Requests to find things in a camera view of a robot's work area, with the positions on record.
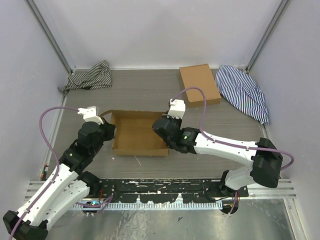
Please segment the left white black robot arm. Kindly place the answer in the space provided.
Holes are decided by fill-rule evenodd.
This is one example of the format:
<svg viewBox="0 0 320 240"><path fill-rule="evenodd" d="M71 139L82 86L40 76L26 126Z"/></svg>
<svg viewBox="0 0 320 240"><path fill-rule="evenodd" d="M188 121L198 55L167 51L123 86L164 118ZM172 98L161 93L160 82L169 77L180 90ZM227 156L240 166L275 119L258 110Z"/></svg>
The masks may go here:
<svg viewBox="0 0 320 240"><path fill-rule="evenodd" d="M85 122L77 139L64 151L52 175L17 211L3 216L4 225L13 240L44 240L55 222L81 199L100 194L101 182L85 171L104 142L115 137L116 126L105 120Z"/></svg>

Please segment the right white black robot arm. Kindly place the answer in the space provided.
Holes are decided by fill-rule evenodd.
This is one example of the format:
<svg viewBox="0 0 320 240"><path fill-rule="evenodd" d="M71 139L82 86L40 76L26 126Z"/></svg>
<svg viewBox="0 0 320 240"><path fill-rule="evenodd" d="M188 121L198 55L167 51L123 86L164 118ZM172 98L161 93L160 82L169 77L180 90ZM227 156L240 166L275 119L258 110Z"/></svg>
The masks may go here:
<svg viewBox="0 0 320 240"><path fill-rule="evenodd" d="M277 188L283 157L267 138L238 141L201 132L197 128L181 128L181 119L163 116L152 130L169 149L182 154L211 155L241 163L236 170L223 172L217 189L225 197L233 197L242 187L259 184Z"/></svg>

